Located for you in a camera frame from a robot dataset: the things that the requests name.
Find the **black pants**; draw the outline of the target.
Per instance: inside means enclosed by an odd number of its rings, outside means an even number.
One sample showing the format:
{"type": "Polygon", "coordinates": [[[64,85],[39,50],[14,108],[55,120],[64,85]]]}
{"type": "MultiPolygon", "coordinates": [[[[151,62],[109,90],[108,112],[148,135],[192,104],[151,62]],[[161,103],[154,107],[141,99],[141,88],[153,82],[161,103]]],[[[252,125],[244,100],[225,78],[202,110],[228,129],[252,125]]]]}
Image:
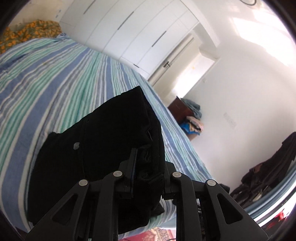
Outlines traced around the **black pants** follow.
{"type": "Polygon", "coordinates": [[[52,132],[30,177],[27,219],[37,224],[80,180],[93,182],[119,169],[137,150],[132,197],[121,197],[119,232],[146,226],[160,204],[165,148],[161,124],[140,87],[100,105],[62,133],[52,132]]]}

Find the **orange floral green blanket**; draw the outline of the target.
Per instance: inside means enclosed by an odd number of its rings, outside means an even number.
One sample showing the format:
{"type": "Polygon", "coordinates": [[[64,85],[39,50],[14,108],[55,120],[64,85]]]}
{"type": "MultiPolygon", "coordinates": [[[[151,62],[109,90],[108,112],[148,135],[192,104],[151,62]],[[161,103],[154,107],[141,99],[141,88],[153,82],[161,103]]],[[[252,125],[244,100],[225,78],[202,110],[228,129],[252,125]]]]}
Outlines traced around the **orange floral green blanket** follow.
{"type": "Polygon", "coordinates": [[[1,34],[1,54],[29,40],[55,38],[61,33],[61,26],[56,21],[34,20],[22,27],[17,27],[16,30],[7,27],[1,34]]]}

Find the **striped blue green bedsheet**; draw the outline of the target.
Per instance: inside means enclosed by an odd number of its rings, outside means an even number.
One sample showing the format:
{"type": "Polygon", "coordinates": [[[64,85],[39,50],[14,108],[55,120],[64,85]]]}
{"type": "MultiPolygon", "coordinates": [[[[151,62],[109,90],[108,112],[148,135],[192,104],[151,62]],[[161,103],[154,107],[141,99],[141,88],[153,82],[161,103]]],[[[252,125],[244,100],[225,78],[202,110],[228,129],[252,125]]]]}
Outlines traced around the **striped blue green bedsheet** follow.
{"type": "Polygon", "coordinates": [[[33,39],[1,55],[1,211],[25,232],[29,178],[51,132],[140,86],[156,113],[166,160],[197,181],[211,176],[151,85],[136,71],[66,35],[33,39]]]}

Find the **pile of clothes on cabinet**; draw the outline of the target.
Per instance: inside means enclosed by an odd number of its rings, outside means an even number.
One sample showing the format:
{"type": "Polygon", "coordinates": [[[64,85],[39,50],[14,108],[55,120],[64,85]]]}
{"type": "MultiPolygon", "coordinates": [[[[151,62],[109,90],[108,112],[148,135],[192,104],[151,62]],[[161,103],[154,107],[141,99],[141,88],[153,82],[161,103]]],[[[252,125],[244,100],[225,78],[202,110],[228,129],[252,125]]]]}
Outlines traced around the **pile of clothes on cabinet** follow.
{"type": "Polygon", "coordinates": [[[200,135],[204,129],[204,125],[201,122],[201,107],[186,98],[182,98],[181,101],[193,112],[193,114],[187,115],[185,120],[180,124],[181,129],[187,135],[200,135]]]}

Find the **brown wooden cabinet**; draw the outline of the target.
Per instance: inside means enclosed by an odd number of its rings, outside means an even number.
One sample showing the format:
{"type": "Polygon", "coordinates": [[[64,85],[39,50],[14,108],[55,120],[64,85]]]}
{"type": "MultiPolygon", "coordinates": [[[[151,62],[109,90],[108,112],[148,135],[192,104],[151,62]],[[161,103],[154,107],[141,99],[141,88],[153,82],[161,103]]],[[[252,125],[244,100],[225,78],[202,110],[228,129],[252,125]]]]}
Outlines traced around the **brown wooden cabinet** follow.
{"type": "Polygon", "coordinates": [[[168,110],[171,112],[178,125],[182,124],[187,116],[194,115],[193,111],[178,97],[168,106],[168,110]]]}

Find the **dark clothes pile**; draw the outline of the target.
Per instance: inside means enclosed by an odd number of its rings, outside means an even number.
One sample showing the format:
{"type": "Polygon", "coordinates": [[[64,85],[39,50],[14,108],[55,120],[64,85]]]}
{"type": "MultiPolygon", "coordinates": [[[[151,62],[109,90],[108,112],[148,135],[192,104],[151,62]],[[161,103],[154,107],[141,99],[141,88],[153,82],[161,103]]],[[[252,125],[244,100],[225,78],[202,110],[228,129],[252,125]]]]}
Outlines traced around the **dark clothes pile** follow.
{"type": "Polygon", "coordinates": [[[265,162],[252,167],[230,196],[246,208],[273,190],[286,176],[295,160],[295,132],[290,134],[276,153],[265,162]]]}

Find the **white wardrobe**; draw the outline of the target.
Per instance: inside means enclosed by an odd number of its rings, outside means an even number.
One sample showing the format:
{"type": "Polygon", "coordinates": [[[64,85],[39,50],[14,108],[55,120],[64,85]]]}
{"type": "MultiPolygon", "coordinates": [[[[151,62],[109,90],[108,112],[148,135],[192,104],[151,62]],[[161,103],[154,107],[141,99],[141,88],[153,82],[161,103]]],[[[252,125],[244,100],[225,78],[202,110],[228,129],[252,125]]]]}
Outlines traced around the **white wardrobe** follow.
{"type": "Polygon", "coordinates": [[[60,25],[76,42],[149,79],[198,22],[179,0],[96,0],[74,1],[60,25]]]}

